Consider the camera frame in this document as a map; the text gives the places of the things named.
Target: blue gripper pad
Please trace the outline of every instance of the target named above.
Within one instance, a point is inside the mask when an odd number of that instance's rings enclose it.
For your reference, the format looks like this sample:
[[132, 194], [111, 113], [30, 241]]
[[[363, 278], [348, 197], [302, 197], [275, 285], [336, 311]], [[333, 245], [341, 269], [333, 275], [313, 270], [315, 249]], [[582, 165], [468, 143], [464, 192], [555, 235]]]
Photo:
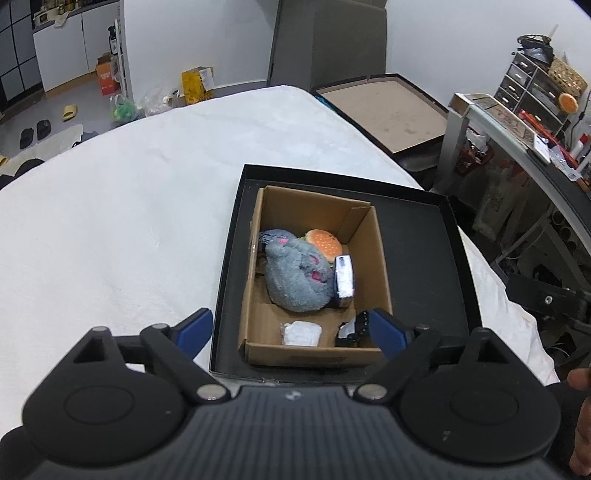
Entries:
[[413, 341], [414, 332], [385, 310], [374, 309], [369, 312], [369, 336], [386, 358], [391, 359]]
[[168, 337], [191, 359], [195, 358], [209, 341], [213, 331], [213, 313], [199, 309], [170, 329]]

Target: human hand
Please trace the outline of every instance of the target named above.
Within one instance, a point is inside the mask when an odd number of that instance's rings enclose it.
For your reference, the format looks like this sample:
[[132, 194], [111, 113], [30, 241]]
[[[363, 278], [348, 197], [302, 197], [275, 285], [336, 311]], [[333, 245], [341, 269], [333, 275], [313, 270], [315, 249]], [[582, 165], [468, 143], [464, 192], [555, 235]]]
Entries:
[[[569, 385], [577, 390], [591, 388], [591, 368], [578, 368], [569, 373]], [[591, 400], [585, 398], [577, 429], [574, 433], [574, 451], [570, 457], [570, 468], [577, 475], [591, 474]]]

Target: small box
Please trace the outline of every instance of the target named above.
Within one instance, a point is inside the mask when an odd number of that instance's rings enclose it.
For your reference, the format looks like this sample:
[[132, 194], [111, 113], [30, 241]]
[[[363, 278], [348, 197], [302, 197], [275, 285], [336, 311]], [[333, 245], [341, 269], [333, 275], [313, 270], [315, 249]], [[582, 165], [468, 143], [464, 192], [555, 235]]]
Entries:
[[182, 72], [183, 91], [187, 105], [209, 100], [213, 97], [213, 68], [197, 67]]
[[[256, 273], [259, 231], [280, 228], [304, 236], [318, 228], [332, 233], [350, 255], [355, 293], [346, 308], [324, 307], [317, 312], [293, 313], [269, 299], [263, 274]], [[248, 273], [242, 300], [238, 349], [254, 365], [346, 368], [373, 364], [381, 350], [363, 339], [358, 348], [335, 347], [343, 322], [363, 310], [382, 308], [392, 313], [384, 248], [375, 208], [368, 202], [321, 193], [268, 186], [259, 189], [251, 222]], [[318, 347], [282, 345], [281, 325], [296, 320], [322, 327]]]
[[355, 277], [350, 255], [335, 258], [335, 302], [339, 308], [347, 308], [355, 294]]
[[98, 59], [96, 76], [99, 78], [100, 92], [105, 95], [112, 95], [119, 90], [119, 84], [115, 81], [112, 67], [112, 56], [105, 53]]

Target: bed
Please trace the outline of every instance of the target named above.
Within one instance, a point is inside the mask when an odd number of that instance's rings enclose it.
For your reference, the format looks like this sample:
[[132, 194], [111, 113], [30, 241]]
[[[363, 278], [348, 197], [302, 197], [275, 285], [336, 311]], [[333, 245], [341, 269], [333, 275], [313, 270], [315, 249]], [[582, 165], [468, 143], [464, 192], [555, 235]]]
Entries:
[[[273, 87], [120, 127], [0, 192], [0, 435], [92, 326], [116, 335], [215, 309], [245, 163], [418, 184], [314, 97]], [[543, 384], [558, 381], [535, 319], [462, 234], [482, 323]], [[207, 345], [196, 362], [209, 364]]]

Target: black tile wall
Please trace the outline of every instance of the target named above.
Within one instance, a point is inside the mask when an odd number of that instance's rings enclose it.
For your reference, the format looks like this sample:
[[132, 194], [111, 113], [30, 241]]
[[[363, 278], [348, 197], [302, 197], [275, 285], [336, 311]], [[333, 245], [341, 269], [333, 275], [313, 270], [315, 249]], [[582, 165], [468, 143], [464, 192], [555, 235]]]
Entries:
[[40, 84], [31, 1], [0, 0], [0, 99], [9, 105], [25, 90]]

